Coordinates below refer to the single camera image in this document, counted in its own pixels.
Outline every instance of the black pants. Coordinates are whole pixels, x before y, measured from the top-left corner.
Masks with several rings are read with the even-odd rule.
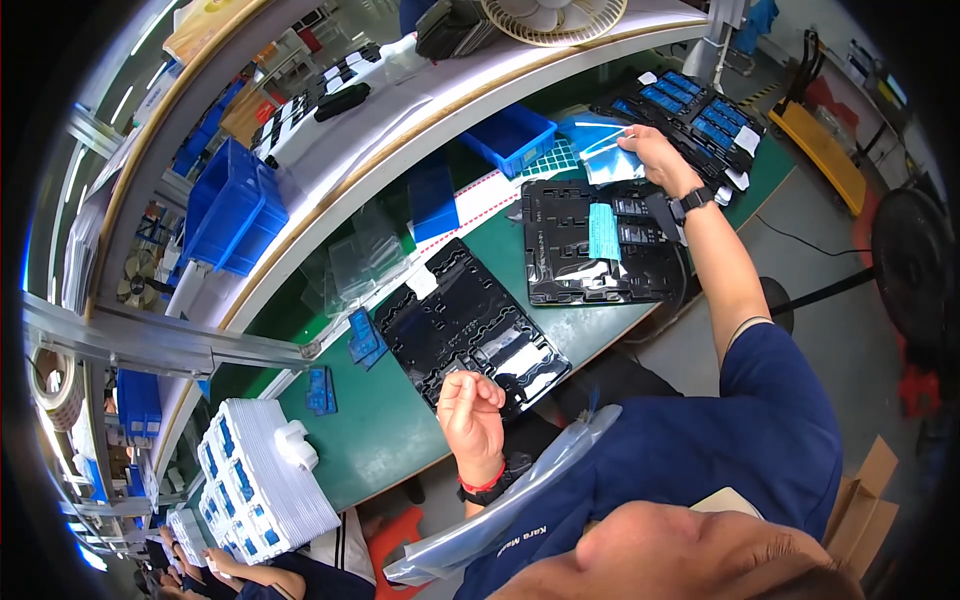
[[[618,350],[608,349],[568,377],[547,397],[556,402],[567,422],[574,422],[582,411],[589,408],[590,392],[594,387],[600,392],[598,410],[627,396],[682,396],[656,373]],[[503,453],[510,456],[513,452],[526,452],[536,460],[560,432],[560,427],[527,410],[507,424]]]

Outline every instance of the man's hair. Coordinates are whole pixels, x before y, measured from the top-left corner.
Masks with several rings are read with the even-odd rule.
[[[863,600],[856,577],[839,564],[818,564],[770,588],[754,600]]]

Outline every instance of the desk fan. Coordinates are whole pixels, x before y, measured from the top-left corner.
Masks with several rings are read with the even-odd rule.
[[[602,36],[627,0],[481,0],[491,23],[535,46],[576,46]]]

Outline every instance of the worker's hand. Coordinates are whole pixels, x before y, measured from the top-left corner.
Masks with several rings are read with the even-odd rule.
[[[226,550],[223,548],[207,548],[204,550],[204,556],[216,564],[218,571],[224,575],[233,576],[237,562]]]
[[[489,483],[503,466],[503,422],[506,395],[478,372],[452,372],[444,379],[437,418],[457,459],[464,483]]]
[[[172,564],[167,565],[167,574],[174,578],[174,581],[177,582],[178,586],[183,585],[183,580],[180,578],[180,572],[177,571],[177,568]]]
[[[170,527],[166,525],[160,525],[160,537],[163,539],[163,543],[172,550],[174,547],[174,532],[170,530]]]
[[[624,133],[632,133],[634,137],[618,137],[616,143],[628,152],[636,152],[646,170],[646,178],[662,187],[671,198],[683,198],[704,186],[700,176],[659,131],[634,125],[632,131]]]

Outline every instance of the yellow pallet jack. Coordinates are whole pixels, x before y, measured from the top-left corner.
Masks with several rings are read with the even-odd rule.
[[[804,33],[804,61],[786,96],[767,115],[774,124],[774,136],[786,135],[796,142],[856,217],[863,211],[867,182],[840,144],[802,104],[804,92],[820,74],[824,58],[817,33],[807,30]]]

